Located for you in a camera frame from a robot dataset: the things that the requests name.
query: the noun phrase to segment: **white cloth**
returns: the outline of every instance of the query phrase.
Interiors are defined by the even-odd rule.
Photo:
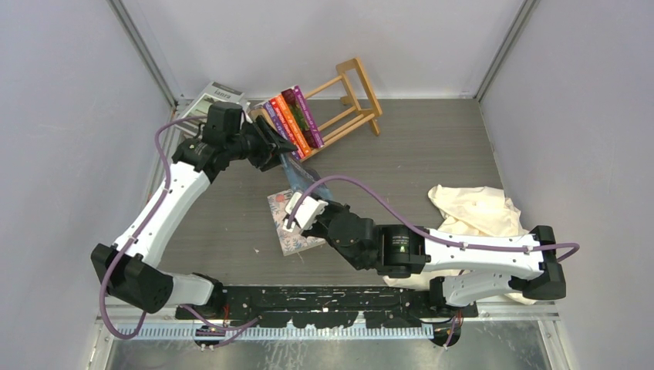
[[[520,225],[520,210],[513,205],[504,191],[492,187],[433,187],[427,196],[440,210],[445,221],[438,230],[459,235],[486,235],[492,237],[512,237],[527,233]],[[411,275],[406,279],[384,281],[391,287],[410,288],[419,291],[429,290],[429,281],[437,276],[457,275],[458,270],[441,270]],[[507,296],[524,304],[534,301],[522,297],[520,293]]]

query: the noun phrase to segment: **pink book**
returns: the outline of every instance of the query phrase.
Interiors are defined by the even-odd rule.
[[[268,196],[268,205],[270,206],[272,219],[275,222],[275,229],[277,229],[281,252],[285,256],[306,251],[309,248],[317,247],[326,243],[325,239],[318,237],[303,237],[300,235],[300,230],[298,228],[295,228],[295,231],[292,233],[284,231],[281,228],[282,223],[284,222],[284,217],[286,217],[286,211],[284,208],[292,196],[293,192],[290,189]]]

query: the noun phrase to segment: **gray wall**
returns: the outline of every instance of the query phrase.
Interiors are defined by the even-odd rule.
[[[559,307],[580,368],[651,368],[654,3],[541,2],[484,118],[524,224],[578,241]]]
[[[523,0],[124,0],[170,85],[269,97],[360,56],[379,97],[473,96]],[[323,96],[342,96],[342,89]]]
[[[0,367],[82,368],[89,254],[142,207],[170,109],[104,1],[0,8]]]

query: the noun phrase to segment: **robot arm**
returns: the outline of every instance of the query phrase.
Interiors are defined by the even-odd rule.
[[[300,196],[294,194],[286,208],[288,214]],[[304,199],[292,226],[286,230],[299,227],[304,236],[325,239],[357,270],[374,268],[392,278],[439,270],[472,271],[430,282],[432,301],[439,307],[455,310],[481,298],[514,292],[537,300],[565,297],[565,278],[554,251],[532,251],[555,244],[550,227],[536,227],[517,237],[454,235],[419,227],[455,245],[516,247],[527,252],[466,249],[426,239],[402,224],[375,225],[373,220],[350,212],[349,206],[312,197]]]
[[[162,183],[112,247],[98,244],[91,254],[98,278],[102,280],[119,251],[133,239],[130,249],[111,272],[107,293],[148,313],[157,312],[166,304],[193,304],[206,317],[222,310],[220,282],[199,274],[168,274],[157,270],[164,249],[190,206],[230,161],[247,158],[253,166],[266,171],[279,165],[279,154],[295,150],[262,118],[252,122],[236,104],[212,105],[201,132],[201,138],[183,141],[173,155],[169,189]],[[134,238],[134,231],[163,192],[166,196],[157,212],[138,238]]]

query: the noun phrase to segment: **wooden stool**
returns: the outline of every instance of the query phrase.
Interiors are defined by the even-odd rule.
[[[352,83],[349,81],[349,77],[346,74],[348,71],[352,69],[356,71],[356,74],[359,76],[359,79],[361,80],[363,91],[366,93],[366,97],[370,101],[370,106],[371,106],[370,109],[362,109],[361,105],[359,104],[359,100],[356,98],[354,89],[352,88]],[[341,102],[345,105],[350,105],[350,107],[346,109],[344,112],[337,115],[336,117],[320,125],[318,127],[318,130],[322,132],[324,129],[330,127],[334,123],[337,123],[338,121],[343,119],[343,117],[349,115],[350,113],[355,113],[356,117],[352,118],[350,121],[346,123],[343,123],[338,129],[335,129],[329,134],[323,136],[322,139],[325,141],[325,145],[320,149],[312,150],[311,153],[302,160],[306,160],[309,157],[316,154],[317,152],[319,152],[320,150],[323,150],[327,146],[332,145],[333,143],[340,140],[348,133],[351,133],[355,129],[359,128],[361,125],[363,125],[366,122],[370,124],[370,129],[373,131],[373,133],[377,136],[379,135],[379,125],[377,124],[377,118],[379,118],[382,115],[382,108],[381,106],[379,106],[379,102],[377,101],[377,96],[373,91],[373,87],[370,85],[370,81],[368,80],[368,75],[366,74],[366,70],[363,68],[363,64],[361,63],[361,60],[357,57],[354,59],[350,59],[346,62],[340,63],[336,66],[336,72],[339,73],[337,77],[319,86],[318,88],[312,90],[311,92],[306,94],[305,97],[306,99],[308,99],[314,96],[315,94],[320,93],[322,90],[327,89],[331,85],[334,85],[335,83],[340,81],[342,82],[343,88],[345,89],[347,94],[341,98]]]

